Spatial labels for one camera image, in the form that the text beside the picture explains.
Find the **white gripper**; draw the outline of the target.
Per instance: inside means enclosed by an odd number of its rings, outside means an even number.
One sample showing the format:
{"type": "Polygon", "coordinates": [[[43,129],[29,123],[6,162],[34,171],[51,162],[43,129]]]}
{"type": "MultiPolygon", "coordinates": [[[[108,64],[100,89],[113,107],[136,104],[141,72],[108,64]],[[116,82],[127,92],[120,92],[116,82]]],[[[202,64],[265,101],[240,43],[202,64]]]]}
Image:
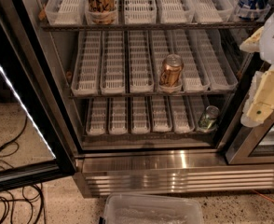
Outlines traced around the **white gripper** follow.
{"type": "MultiPolygon", "coordinates": [[[[248,53],[260,51],[263,61],[274,64],[274,12],[264,27],[258,28],[240,44],[240,50],[248,53]]],[[[257,71],[254,74],[240,122],[245,127],[256,127],[263,124],[273,111],[274,65],[271,65],[266,72],[257,71]]]]}

